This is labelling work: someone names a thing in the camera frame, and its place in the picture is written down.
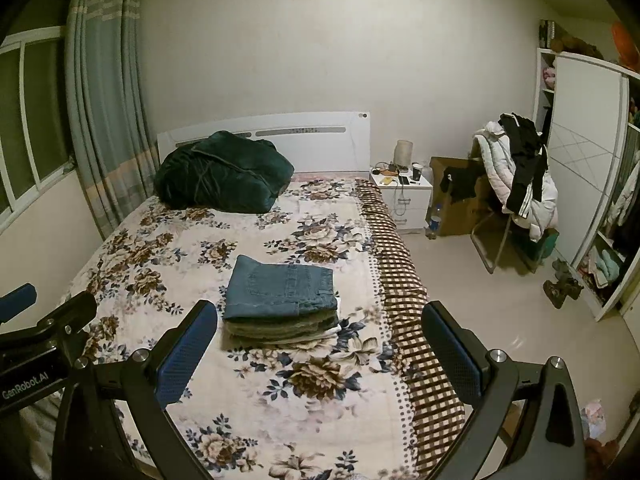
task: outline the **bed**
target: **bed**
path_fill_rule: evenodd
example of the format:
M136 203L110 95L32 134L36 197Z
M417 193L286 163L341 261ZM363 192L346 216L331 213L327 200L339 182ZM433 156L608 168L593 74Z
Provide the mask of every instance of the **bed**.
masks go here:
M428 473L462 429L465 411L422 336L427 292L380 192L346 173L368 169L368 113L190 126L159 137L161 158L219 129L248 137L277 132L270 140L302 173L261 215L169 210L157 197L143 203L70 286L69 295L88 290L98 303L86 355L114 362L152 348L200 299L222 314L238 254L330 267L340 332L252 348L221 319L180 402L167 410L214 478ZM132 450L151 464L126 406L120 409Z

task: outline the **stack of folded clothes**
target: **stack of folded clothes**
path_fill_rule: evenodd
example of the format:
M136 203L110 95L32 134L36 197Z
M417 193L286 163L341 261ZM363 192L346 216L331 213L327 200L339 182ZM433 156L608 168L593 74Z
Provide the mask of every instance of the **stack of folded clothes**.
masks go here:
M241 254L226 289L223 319L231 334L264 344L329 337L340 330L334 272L262 264Z

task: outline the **plastic bottle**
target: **plastic bottle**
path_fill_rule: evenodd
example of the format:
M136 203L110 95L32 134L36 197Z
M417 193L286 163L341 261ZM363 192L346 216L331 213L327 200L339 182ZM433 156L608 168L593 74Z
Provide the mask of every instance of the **plastic bottle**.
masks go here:
M438 235L438 229L440 227L440 221L442 217L440 213L442 212L442 204L436 204L431 209L431 215L429 216L429 221L427 224L426 235L433 239Z

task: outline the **metal bolt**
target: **metal bolt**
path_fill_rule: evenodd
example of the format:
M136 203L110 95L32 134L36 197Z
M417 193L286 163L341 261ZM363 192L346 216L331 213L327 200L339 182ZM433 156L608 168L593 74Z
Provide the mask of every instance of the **metal bolt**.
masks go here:
M79 357L74 362L74 368L77 368L78 370L82 370L88 364L89 364L89 359L87 359L86 357Z
M507 352L496 348L489 352L489 357L497 363L503 363L507 360Z
M147 350L146 348L139 348L138 350L133 352L131 357L133 357L133 360L135 362L142 363L142 362L144 362L144 361L146 361L148 359L149 350Z
M551 358L551 365L554 368L558 368L558 369L564 368L564 361L562 360L561 357L553 356Z

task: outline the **headboard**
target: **headboard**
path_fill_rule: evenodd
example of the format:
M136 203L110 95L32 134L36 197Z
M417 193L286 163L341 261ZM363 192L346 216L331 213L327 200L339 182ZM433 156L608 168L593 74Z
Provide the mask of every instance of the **headboard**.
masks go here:
M225 119L158 135L160 162L179 146L227 130L274 143L297 173L369 171L368 112L304 112Z

